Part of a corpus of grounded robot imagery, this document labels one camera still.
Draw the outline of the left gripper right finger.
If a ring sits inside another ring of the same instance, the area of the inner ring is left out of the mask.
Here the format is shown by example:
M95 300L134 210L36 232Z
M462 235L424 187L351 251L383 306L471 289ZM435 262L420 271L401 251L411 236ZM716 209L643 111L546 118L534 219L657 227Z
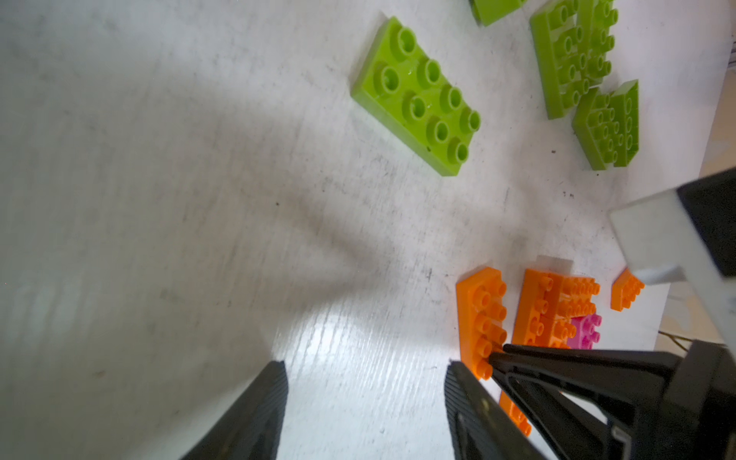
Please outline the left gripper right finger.
M461 361L448 365L445 406L456 459L542 459Z

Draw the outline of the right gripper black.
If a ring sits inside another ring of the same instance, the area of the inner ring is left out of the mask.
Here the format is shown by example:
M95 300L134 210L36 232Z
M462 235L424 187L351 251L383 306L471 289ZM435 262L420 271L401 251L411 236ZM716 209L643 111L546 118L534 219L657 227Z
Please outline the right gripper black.
M735 360L694 341L666 352L572 350L507 344L488 358L562 459L733 459ZM605 408L608 426L563 392Z

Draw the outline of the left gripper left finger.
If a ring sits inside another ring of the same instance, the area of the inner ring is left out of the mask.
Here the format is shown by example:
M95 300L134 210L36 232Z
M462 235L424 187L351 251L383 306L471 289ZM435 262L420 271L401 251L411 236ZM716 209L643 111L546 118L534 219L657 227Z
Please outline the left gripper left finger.
M185 459L274 459L289 395L286 366L272 360L184 454Z

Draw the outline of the orange brick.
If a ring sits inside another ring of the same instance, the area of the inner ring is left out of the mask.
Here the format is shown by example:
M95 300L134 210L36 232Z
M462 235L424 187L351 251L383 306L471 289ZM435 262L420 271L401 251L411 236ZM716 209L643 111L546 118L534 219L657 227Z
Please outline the orange brick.
M501 351L508 337L503 328L508 314L502 305L506 291L502 273L495 268L482 268L456 284L461 361L481 381L492 377L488 358Z
M596 314L594 297L600 293L600 285L588 277L565 277L561 285L558 314L566 319Z
M499 405L519 431L524 436L528 437L532 432L532 425L529 423L521 409L513 403L507 393L501 393Z
M568 280L558 273L525 270L512 344L569 349L567 341L577 330L569 317L559 312Z
M628 310L646 285L625 268L611 286L611 309L617 312Z

